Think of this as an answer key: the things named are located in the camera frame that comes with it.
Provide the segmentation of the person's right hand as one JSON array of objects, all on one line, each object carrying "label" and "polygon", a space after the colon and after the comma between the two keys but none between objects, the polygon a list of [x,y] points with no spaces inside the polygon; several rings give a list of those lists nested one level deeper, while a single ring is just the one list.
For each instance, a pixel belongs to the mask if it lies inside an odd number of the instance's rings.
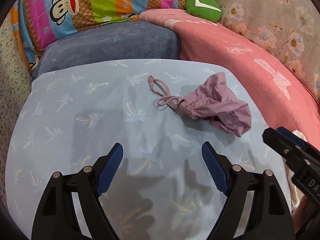
[{"label": "person's right hand", "polygon": [[306,215],[306,207],[309,203],[309,199],[307,196],[304,196],[297,209],[294,211],[292,215],[293,227],[295,233],[297,233],[301,228],[308,227],[309,220]]}]

